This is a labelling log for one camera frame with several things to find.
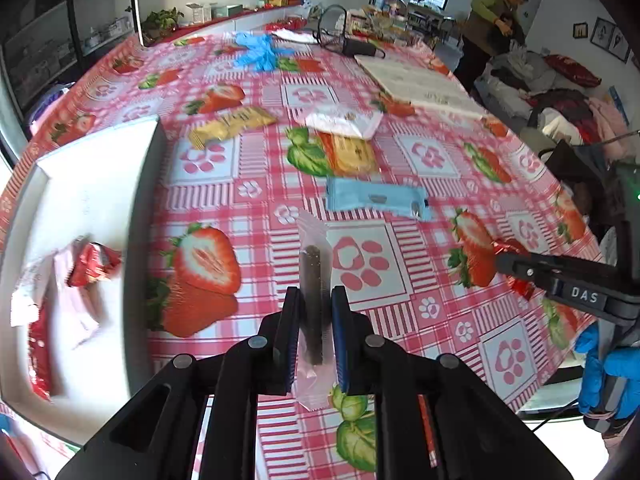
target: pink wrapper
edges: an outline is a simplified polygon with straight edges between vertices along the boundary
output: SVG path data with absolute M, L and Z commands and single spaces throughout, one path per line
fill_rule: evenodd
M 48 254 L 37 262 L 30 262 L 22 271 L 11 294 L 11 326 L 23 326 L 38 320 L 49 283 L 52 258 L 53 254 Z
M 77 238 L 54 257 L 58 301 L 73 348 L 89 339 L 99 327 L 95 308 L 86 288 L 66 284 L 66 279 L 85 244 L 86 238 Z

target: man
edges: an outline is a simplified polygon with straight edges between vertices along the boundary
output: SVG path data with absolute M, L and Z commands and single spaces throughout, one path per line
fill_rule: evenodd
M 498 52 L 489 44 L 492 28 L 497 27 L 505 36 L 512 36 L 513 29 L 500 19 L 505 12 L 515 17 L 518 6 L 529 0 L 471 0 L 471 14 L 462 30 L 464 46 L 462 58 L 455 76 L 469 92 L 474 81 L 482 75 L 484 67 Z

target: blue snack package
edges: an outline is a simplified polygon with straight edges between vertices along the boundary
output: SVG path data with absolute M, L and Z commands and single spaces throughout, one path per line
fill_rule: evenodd
M 421 222 L 431 220 L 427 192 L 424 188 L 364 182 L 336 176 L 327 178 L 326 208 L 329 211 L 361 207 L 389 211 Z

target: framed picture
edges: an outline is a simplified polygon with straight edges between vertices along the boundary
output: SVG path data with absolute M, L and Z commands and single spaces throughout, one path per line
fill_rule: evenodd
M 616 28 L 615 23 L 611 23 L 610 21 L 604 20 L 603 18 L 598 18 L 596 20 L 595 26 L 593 27 L 591 43 L 608 51 L 614 28 Z
M 615 27 L 613 30 L 611 42 L 609 43 L 609 52 L 624 63 L 629 59 L 631 47 L 618 27 Z
M 589 37 L 589 23 L 574 23 L 574 38 L 576 40 L 583 40 Z

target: red wrapper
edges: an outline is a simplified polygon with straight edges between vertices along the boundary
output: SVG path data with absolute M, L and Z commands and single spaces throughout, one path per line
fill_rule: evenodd
M 494 241 L 494 254 L 498 255 L 502 252 L 529 254 L 527 248 L 515 238 L 510 238 L 507 241 Z M 519 278 L 514 278 L 513 276 L 507 276 L 507 284 L 513 292 L 517 292 L 527 301 L 531 299 L 533 291 L 536 290 L 536 286 L 533 283 L 527 282 L 526 280 L 521 280 Z
M 33 392 L 44 400 L 51 396 L 51 366 L 49 359 L 49 313 L 47 300 L 40 305 L 37 321 L 29 325 L 29 380 Z
M 80 251 L 66 284 L 85 286 L 98 280 L 106 280 L 120 266 L 121 261 L 120 251 L 114 251 L 104 245 L 88 243 Z

